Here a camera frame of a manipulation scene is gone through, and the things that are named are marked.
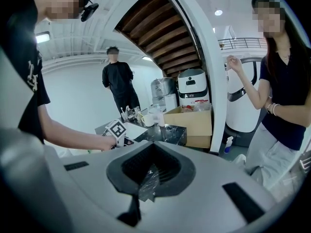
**bracelet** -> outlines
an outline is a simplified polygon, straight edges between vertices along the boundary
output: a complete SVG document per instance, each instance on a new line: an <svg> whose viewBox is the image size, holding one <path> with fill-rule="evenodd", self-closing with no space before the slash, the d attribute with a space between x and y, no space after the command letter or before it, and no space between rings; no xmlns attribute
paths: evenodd
<svg viewBox="0 0 311 233"><path fill-rule="evenodd" d="M279 103L277 103L276 105L274 105L273 107L273 115L277 116L275 113L274 113L274 109L276 108L276 106L279 105Z"/></svg>
<svg viewBox="0 0 311 233"><path fill-rule="evenodd" d="M268 111L268 112L270 112L270 111L269 111L269 107L270 107L272 104L273 104L273 103L270 103L270 104L269 104L269 106L268 106L268 108L267 108L267 111Z"/></svg>

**white robot vacuum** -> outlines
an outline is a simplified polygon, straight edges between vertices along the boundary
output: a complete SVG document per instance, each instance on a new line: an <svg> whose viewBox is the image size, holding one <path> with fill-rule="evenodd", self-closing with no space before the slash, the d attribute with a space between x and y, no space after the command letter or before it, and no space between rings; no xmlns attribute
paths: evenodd
<svg viewBox="0 0 311 233"><path fill-rule="evenodd" d="M202 69L188 69L178 76L180 105L210 102L207 79Z"/></svg>

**person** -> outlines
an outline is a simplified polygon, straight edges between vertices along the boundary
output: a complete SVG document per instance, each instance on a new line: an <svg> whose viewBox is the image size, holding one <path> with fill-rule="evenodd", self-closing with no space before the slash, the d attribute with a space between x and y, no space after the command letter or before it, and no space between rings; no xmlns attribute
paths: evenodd
<svg viewBox="0 0 311 233"><path fill-rule="evenodd" d="M237 73L253 106L265 107L268 114L256 130L247 156L238 156L235 163L244 162L245 171L270 189L289 169L311 123L310 49L278 2L252 0L252 7L268 45L268 54L261 61L258 90L249 82L238 58L230 55L227 63Z"/></svg>
<svg viewBox="0 0 311 233"><path fill-rule="evenodd" d="M23 0L7 18L1 46L21 79L32 90L19 123L19 129L44 143L81 150L110 150L116 145L112 136L87 134L67 128L50 118L46 104L50 103L41 73L35 25L43 19L77 18L88 0Z"/></svg>
<svg viewBox="0 0 311 233"><path fill-rule="evenodd" d="M107 55L110 64L103 69L103 85L111 90L118 111L122 114L122 109L125 111L127 106L130 109L134 109L137 106L140 107L132 84L133 72L127 63L118 61L119 49L110 47L107 50Z"/></svg>

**table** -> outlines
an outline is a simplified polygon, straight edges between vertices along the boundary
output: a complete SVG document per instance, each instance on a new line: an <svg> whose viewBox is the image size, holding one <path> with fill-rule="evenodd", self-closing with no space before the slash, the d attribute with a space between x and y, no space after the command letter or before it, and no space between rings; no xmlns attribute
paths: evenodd
<svg viewBox="0 0 311 233"><path fill-rule="evenodd" d="M142 114L147 114L148 111L142 111ZM96 134L103 134L106 130L105 126L109 123L106 123L95 129ZM136 142L141 142L143 140L147 141L161 141L168 142L175 145L185 146L187 143L187 128L165 124L165 127L159 127L159 125L154 125L152 127L146 127L143 122L137 122L135 119L131 124L146 128L147 131L135 139L132 139Z"/></svg>

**white pants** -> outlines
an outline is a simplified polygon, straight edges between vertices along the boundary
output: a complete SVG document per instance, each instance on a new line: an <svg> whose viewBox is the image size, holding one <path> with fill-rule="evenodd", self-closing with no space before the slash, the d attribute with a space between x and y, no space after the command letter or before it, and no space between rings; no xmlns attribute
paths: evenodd
<svg viewBox="0 0 311 233"><path fill-rule="evenodd" d="M284 175L297 153L280 143L261 123L249 145L246 161L238 156L233 162L270 189Z"/></svg>

